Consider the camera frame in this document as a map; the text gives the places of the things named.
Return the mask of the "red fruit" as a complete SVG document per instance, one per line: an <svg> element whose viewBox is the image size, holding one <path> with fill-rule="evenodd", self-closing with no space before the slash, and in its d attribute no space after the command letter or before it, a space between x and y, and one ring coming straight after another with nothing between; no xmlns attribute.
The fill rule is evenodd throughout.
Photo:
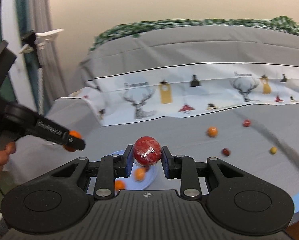
<svg viewBox="0 0 299 240"><path fill-rule="evenodd" d="M243 126L244 127L249 127L251 125L251 121L249 119L246 119L243 121Z"/></svg>
<svg viewBox="0 0 299 240"><path fill-rule="evenodd" d="M142 166L155 165L161 159L161 146L153 137L144 136L134 144L134 159Z"/></svg>

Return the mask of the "bare orange tangerine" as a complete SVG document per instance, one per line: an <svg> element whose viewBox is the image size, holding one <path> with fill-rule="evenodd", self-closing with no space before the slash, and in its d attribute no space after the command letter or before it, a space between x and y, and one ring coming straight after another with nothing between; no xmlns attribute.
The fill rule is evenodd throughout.
<svg viewBox="0 0 299 240"><path fill-rule="evenodd" d="M69 132L69 140L66 145L63 145L63 148L68 152L75 152L77 151L77 148L74 147L74 144L76 143L77 139L81 139L82 136L79 132L71 130Z"/></svg>

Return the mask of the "plastic orange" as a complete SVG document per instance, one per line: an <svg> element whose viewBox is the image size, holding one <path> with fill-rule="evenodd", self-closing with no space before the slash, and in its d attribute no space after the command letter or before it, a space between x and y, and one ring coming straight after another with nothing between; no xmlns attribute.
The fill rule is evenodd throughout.
<svg viewBox="0 0 299 240"><path fill-rule="evenodd" d="M206 131L209 137L216 137L218 135L218 129L216 127L209 127Z"/></svg>

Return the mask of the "wrinkled red jujube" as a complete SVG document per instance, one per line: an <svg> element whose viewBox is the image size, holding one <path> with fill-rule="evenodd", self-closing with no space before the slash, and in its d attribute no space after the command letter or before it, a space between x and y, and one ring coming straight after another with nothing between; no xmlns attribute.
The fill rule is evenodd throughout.
<svg viewBox="0 0 299 240"><path fill-rule="evenodd" d="M228 157L231 154L231 151L228 148L224 148L222 149L222 154Z"/></svg>

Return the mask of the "small yellow fruit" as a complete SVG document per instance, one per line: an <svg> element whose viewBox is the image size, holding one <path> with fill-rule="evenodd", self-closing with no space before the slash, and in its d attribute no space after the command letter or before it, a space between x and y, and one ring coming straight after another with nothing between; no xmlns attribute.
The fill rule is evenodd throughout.
<svg viewBox="0 0 299 240"><path fill-rule="evenodd" d="M271 154L276 154L276 152L277 152L277 148L276 148L276 147L271 147L271 148L269 149L269 152L270 152Z"/></svg>

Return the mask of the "dark red jujube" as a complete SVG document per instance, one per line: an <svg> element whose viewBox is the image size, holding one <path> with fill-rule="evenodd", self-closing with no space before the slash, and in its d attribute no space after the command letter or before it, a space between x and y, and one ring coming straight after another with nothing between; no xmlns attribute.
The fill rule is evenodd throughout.
<svg viewBox="0 0 299 240"><path fill-rule="evenodd" d="M150 166L144 166L144 169L145 169L146 172L148 172L149 169L150 169Z"/></svg>

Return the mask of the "blue round plate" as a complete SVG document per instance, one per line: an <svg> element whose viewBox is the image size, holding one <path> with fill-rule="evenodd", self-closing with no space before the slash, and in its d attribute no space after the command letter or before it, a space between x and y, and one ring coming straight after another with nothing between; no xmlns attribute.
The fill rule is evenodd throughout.
<svg viewBox="0 0 299 240"><path fill-rule="evenodd" d="M115 180L123 180L126 184L125 190L144 190L155 180L157 176L157 170L156 166L152 165L150 166L150 169L148 172L146 172L146 177L144 181L136 181L134 179L134 171L139 167L144 167L140 165L135 159L133 163L132 172L129 177L122 177L122 170L121 170L121 157L122 154L124 154L124 150L116 151L112 153L110 156L114 158L120 157L118 161L114 161L114 172L115 172Z"/></svg>

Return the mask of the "black phone holder stand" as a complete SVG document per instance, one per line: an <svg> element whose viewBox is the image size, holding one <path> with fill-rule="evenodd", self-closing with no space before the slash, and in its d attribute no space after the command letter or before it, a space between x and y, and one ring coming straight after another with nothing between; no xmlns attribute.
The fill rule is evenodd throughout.
<svg viewBox="0 0 299 240"><path fill-rule="evenodd" d="M19 54L34 53L38 60L38 113L44 114L44 60L41 56L41 50L44 50L48 43L53 42L64 29L54 29L43 33L37 33L34 30L26 33L22 38L23 46Z"/></svg>

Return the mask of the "grey deer print sheet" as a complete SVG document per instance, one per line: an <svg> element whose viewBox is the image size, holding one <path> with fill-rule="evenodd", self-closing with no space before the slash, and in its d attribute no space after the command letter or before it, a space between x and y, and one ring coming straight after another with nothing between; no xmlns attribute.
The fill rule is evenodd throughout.
<svg viewBox="0 0 299 240"><path fill-rule="evenodd" d="M85 150L20 139L6 168L17 184L150 136L197 161L223 158L228 148L228 163L292 196L299 220L299 36L207 26L112 40L79 63L70 95L47 117L81 133ZM206 134L209 127L218 129L216 137Z"/></svg>

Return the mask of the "green checkered cloth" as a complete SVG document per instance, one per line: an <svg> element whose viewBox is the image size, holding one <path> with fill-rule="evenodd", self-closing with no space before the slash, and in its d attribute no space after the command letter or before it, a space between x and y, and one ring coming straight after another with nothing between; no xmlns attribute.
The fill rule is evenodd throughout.
<svg viewBox="0 0 299 240"><path fill-rule="evenodd" d="M192 20L185 18L172 18L157 21L139 21L133 23L118 24L94 37L93 45L89 51L94 51L99 46L119 38L132 36L138 38L141 34L161 30L181 27L198 26L235 26L249 27L265 30L273 30L283 33L299 36L299 22L294 21L287 16L278 16L272 19L223 19L223 18L205 18L202 20Z"/></svg>

